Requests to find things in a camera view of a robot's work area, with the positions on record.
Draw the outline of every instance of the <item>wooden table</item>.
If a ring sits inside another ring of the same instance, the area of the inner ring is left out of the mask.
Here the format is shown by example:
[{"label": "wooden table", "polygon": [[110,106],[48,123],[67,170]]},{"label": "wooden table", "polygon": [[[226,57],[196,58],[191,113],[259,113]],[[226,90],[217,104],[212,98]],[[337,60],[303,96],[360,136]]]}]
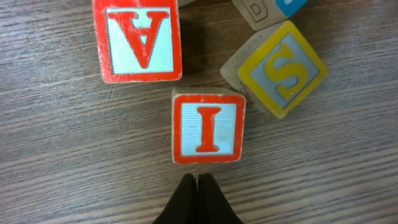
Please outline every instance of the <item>wooden table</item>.
[{"label": "wooden table", "polygon": [[179,82],[125,85],[101,80],[90,0],[3,0],[0,223],[151,223],[188,172],[247,224],[397,223],[397,11],[309,0],[292,20],[326,80],[281,121],[248,110],[240,162],[181,166],[171,89],[229,87],[220,67],[254,33],[230,0],[180,10]]}]

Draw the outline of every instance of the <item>yellow letter s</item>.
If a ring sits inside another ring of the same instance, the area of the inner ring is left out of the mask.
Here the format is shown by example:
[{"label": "yellow letter s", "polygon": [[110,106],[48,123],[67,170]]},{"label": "yellow letter s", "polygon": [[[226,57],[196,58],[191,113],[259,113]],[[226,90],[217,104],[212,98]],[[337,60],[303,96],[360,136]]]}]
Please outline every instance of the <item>yellow letter s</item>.
[{"label": "yellow letter s", "polygon": [[280,82],[285,78],[291,76],[297,76],[298,82],[292,88],[286,88],[282,85],[277,87],[277,91],[285,98],[290,99],[292,95],[300,91],[307,80],[307,69],[300,63],[291,62],[281,66],[278,69],[274,68],[274,62],[277,58],[284,57],[287,59],[293,58],[293,52],[289,49],[286,44],[281,44],[280,49],[272,54],[266,62],[266,75],[272,82]]}]

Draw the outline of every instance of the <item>red letter i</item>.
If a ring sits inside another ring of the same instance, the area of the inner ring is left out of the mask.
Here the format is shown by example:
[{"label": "red letter i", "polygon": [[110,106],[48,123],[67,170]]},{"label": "red letter i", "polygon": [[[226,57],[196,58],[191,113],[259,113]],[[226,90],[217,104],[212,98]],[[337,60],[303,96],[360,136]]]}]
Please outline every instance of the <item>red letter i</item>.
[{"label": "red letter i", "polygon": [[201,146],[197,147],[197,152],[217,152],[218,147],[214,141],[214,117],[221,111],[219,107],[199,107],[201,114]]}]

